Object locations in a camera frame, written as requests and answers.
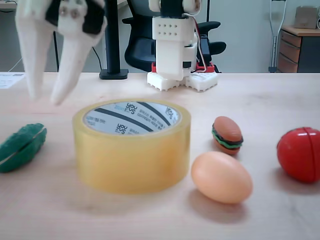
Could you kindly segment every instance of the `clear yellow tape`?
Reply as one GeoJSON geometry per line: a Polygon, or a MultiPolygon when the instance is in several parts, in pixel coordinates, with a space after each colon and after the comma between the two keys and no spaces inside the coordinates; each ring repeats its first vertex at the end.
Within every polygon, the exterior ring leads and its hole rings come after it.
{"type": "MultiPolygon", "coordinates": [[[[159,124],[156,123],[158,128],[161,127],[160,118],[156,121],[153,116],[149,117],[159,124]]],[[[166,101],[121,99],[88,106],[73,118],[79,177],[95,189],[118,194],[159,192],[171,187],[182,180],[189,170],[190,128],[189,112],[166,101]],[[88,116],[88,113],[96,114],[95,110],[102,106],[127,104],[129,108],[125,111],[131,111],[133,116],[138,113],[140,116],[150,115],[143,110],[134,112],[136,107],[132,107],[131,103],[170,107],[176,111],[177,121],[166,129],[136,135],[119,135],[123,133],[122,129],[119,134],[105,133],[89,126],[94,125],[94,121],[99,121],[99,118],[88,116]]]]}

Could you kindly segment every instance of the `packing tape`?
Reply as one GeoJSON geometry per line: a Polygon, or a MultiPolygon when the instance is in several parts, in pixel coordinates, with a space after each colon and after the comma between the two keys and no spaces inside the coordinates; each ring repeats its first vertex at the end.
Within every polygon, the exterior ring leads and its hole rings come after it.
{"type": "Polygon", "coordinates": [[[161,100],[122,99],[73,118],[77,168],[87,185],[118,194],[158,192],[189,170],[191,115],[161,100]]]}

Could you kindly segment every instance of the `orange egg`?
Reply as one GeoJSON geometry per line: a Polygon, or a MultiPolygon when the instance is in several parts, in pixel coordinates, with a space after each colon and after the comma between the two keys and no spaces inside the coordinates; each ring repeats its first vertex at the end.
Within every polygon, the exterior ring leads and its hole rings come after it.
{"type": "Polygon", "coordinates": [[[191,169],[198,190],[208,198],[224,204],[238,204],[253,191],[247,170],[233,157],[222,152],[198,156],[191,169]]]}

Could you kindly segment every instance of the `toy food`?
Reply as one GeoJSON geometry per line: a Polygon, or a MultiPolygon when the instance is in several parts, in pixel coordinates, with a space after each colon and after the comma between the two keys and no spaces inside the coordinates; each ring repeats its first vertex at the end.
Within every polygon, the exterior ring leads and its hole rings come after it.
{"type": "Polygon", "coordinates": [[[320,179],[320,131],[311,127],[294,129],[276,148],[279,163],[289,176],[304,183],[320,179]]]}
{"type": "Polygon", "coordinates": [[[22,127],[0,145],[0,173],[11,172],[31,162],[46,140],[40,123],[22,127]]]}
{"type": "Polygon", "coordinates": [[[191,169],[198,190],[208,198],[224,204],[238,204],[253,191],[247,170],[223,152],[206,152],[198,156],[191,169]]]}
{"type": "Polygon", "coordinates": [[[239,126],[226,116],[219,116],[212,125],[214,143],[225,154],[235,155],[244,142],[239,126]]]}

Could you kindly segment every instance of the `drawer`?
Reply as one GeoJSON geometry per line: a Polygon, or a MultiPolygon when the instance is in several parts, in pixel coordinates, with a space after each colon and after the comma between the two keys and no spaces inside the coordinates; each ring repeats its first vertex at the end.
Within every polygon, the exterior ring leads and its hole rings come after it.
{"type": "Polygon", "coordinates": [[[278,69],[282,73],[297,73],[298,64],[284,56],[282,53],[279,53],[278,69]]]}
{"type": "Polygon", "coordinates": [[[286,42],[300,48],[301,47],[301,37],[293,35],[287,31],[281,31],[281,39],[285,40],[286,42]]]}
{"type": "Polygon", "coordinates": [[[300,48],[293,46],[290,43],[281,40],[280,42],[280,53],[285,55],[288,59],[291,59],[295,63],[299,62],[300,48]]]}

